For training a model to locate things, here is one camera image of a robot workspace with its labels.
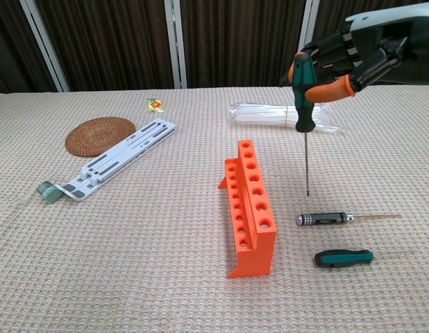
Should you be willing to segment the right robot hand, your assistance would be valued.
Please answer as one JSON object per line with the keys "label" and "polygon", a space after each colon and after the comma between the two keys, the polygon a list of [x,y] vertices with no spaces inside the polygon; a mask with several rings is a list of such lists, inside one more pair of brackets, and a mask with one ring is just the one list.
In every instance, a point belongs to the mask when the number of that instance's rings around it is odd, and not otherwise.
{"label": "right robot hand", "polygon": [[306,44],[317,83],[305,97],[323,103],[377,83],[429,85],[429,1],[348,16]]}

